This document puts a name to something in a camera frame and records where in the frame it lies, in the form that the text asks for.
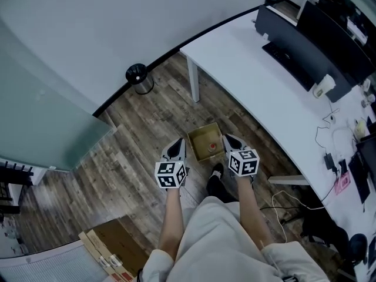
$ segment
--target wooden floor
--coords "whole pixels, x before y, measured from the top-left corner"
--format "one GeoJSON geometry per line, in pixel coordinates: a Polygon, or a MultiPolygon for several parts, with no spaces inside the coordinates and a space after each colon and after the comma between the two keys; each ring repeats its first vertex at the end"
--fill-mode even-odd
{"type": "MultiPolygon", "coordinates": [[[[156,85],[147,95],[128,90],[100,119],[111,125],[106,136],[72,173],[48,172],[40,185],[23,196],[21,214],[15,216],[18,230],[30,252],[51,249],[78,239],[82,230],[117,217],[147,252],[156,247],[162,226],[166,192],[154,179],[155,161],[162,149],[187,132],[217,122],[222,133],[245,139],[260,155],[254,184],[260,207],[271,206],[271,196],[285,186],[272,186],[269,176],[299,174],[276,142],[237,102],[204,72],[199,73],[199,103],[190,96],[185,58],[172,56],[153,72],[156,85]]],[[[196,207],[206,196],[205,185],[212,166],[223,156],[198,163],[187,148],[191,168],[181,189],[183,207],[196,207]]],[[[225,174],[224,184],[236,195],[234,181],[225,174]]],[[[296,206],[283,196],[280,206],[296,206]]],[[[280,218],[296,209],[278,210],[280,218]]],[[[276,241],[283,232],[273,209],[263,213],[276,241]]],[[[333,281],[340,258],[332,251],[300,237],[302,221],[285,226],[289,241],[297,240],[333,281]]]]}

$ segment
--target desk leg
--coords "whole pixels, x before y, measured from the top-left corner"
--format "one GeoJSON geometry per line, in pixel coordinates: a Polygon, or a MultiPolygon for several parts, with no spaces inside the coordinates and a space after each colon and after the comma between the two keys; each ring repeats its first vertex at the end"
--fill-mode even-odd
{"type": "Polygon", "coordinates": [[[192,90],[192,99],[194,102],[200,100],[199,94],[199,75],[197,73],[197,65],[187,56],[187,64],[190,79],[190,88],[192,90]]]}
{"type": "Polygon", "coordinates": [[[304,176],[272,176],[268,181],[271,184],[309,186],[304,176]]]}

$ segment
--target white cable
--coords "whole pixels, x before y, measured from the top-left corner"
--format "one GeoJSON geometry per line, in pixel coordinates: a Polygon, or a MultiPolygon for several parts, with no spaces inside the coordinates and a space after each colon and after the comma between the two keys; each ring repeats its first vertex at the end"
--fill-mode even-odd
{"type": "Polygon", "coordinates": [[[280,226],[281,226],[281,228],[282,228],[282,231],[283,231],[283,234],[284,234],[284,238],[285,238],[285,243],[287,243],[287,236],[286,236],[286,233],[285,233],[285,231],[284,231],[284,228],[283,228],[282,224],[280,223],[280,219],[278,218],[278,212],[277,212],[277,209],[276,209],[276,207],[274,206],[274,197],[275,197],[277,194],[280,194],[280,193],[282,193],[282,192],[284,192],[285,194],[287,194],[288,196],[290,196],[292,199],[297,200],[302,206],[306,207],[306,208],[309,209],[309,210],[320,210],[320,209],[324,209],[325,206],[323,206],[323,207],[319,207],[319,208],[309,208],[308,206],[306,206],[305,204],[303,204],[301,201],[299,201],[299,199],[297,199],[296,197],[294,197],[294,196],[288,194],[288,193],[287,193],[286,191],[284,191],[284,190],[281,190],[281,191],[277,192],[276,194],[274,194],[274,195],[271,197],[271,205],[273,206],[274,211],[275,211],[275,213],[276,213],[276,215],[277,215],[277,221],[278,221],[278,223],[280,224],[280,226]]]}

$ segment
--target human arm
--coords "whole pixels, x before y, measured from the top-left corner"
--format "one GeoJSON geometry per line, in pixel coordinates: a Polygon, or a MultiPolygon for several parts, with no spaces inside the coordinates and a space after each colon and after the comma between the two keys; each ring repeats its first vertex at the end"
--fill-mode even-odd
{"type": "Polygon", "coordinates": [[[240,224],[259,250],[273,243],[270,230],[257,205],[249,177],[235,177],[239,193],[240,224]]]}
{"type": "Polygon", "coordinates": [[[175,260],[184,233],[179,188],[167,190],[166,212],[164,215],[158,248],[165,251],[175,260]]]}

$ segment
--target sleeve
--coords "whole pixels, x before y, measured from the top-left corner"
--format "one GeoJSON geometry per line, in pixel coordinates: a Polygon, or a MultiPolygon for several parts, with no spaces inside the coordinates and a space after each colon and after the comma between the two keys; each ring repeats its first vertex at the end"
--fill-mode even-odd
{"type": "Polygon", "coordinates": [[[153,250],[142,270],[142,282],[165,282],[174,260],[165,251],[153,250]]]}
{"type": "Polygon", "coordinates": [[[261,250],[268,264],[299,282],[329,282],[328,277],[297,241],[272,243],[261,250]]]}

